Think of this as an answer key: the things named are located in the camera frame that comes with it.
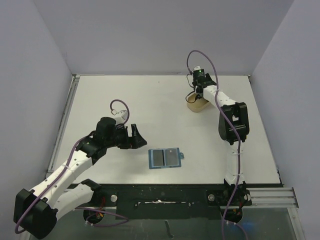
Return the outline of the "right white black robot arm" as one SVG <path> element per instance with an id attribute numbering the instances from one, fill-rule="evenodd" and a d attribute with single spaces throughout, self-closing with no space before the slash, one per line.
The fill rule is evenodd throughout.
<path id="1" fill-rule="evenodd" d="M 187 98 L 188 107 L 194 112 L 200 112 L 208 104 L 218 109 L 218 133 L 229 144 L 224 180 L 230 186 L 241 185 L 245 182 L 240 161 L 243 152 L 241 143 L 246 141 L 250 132 L 247 105 L 218 89 L 217 83 L 200 66 L 196 66 L 191 75 L 193 92 Z"/>

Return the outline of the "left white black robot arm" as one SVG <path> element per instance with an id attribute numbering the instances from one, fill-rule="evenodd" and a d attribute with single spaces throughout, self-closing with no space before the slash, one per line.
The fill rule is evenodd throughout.
<path id="1" fill-rule="evenodd" d="M 131 125 L 131 134 L 128 134 L 126 124 L 119 118 L 101 118 L 96 129 L 73 145 L 67 160 L 49 177 L 30 190 L 23 188 L 16 195 L 13 213 L 15 233 L 27 231 L 41 240 L 53 230 L 59 218 L 77 206 L 87 202 L 92 206 L 99 204 L 102 193 L 92 181 L 81 184 L 70 193 L 65 190 L 108 149 L 139 149 L 145 145 L 147 141 L 136 124 Z"/>

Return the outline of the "blue card holder wallet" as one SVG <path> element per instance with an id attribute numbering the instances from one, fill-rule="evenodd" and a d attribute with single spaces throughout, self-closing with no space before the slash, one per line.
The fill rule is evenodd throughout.
<path id="1" fill-rule="evenodd" d="M 166 157 L 165 157 L 165 150 L 167 149 L 177 149 L 178 153 L 178 161 L 179 164 L 175 166 L 167 166 L 166 165 Z M 153 166 L 153 151 L 154 150 L 163 150 L 163 156 L 164 156 L 164 166 L 161 167 L 154 167 Z M 182 160 L 185 158 L 184 154 L 180 151 L 178 147 L 175 148 L 157 148 L 157 149 L 149 149 L 148 150 L 148 163 L 149 163 L 149 169 L 167 169 L 167 168 L 180 168 L 182 166 Z"/>

